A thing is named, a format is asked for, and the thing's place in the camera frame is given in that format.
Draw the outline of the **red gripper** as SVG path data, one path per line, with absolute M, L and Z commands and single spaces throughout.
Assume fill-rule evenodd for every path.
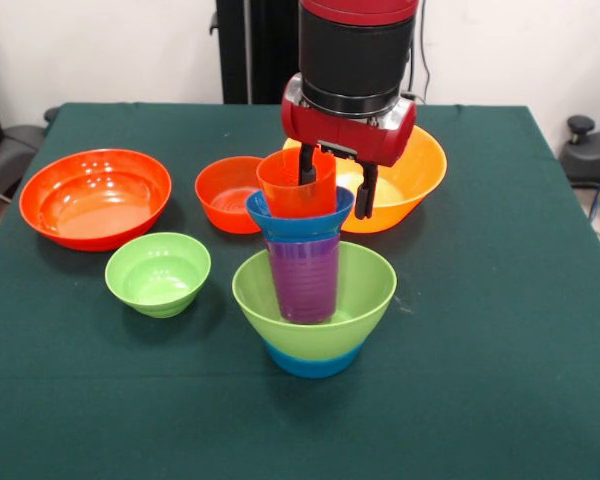
M 281 122 L 286 135 L 303 143 L 299 154 L 299 185 L 316 181 L 313 145 L 333 147 L 354 156 L 363 180 L 356 193 L 355 216 L 373 213 L 378 166 L 391 167 L 403 154 L 415 126 L 416 104 L 404 98 L 386 113 L 369 118 L 347 118 L 324 113 L 303 97 L 302 76 L 288 81 L 281 102 Z

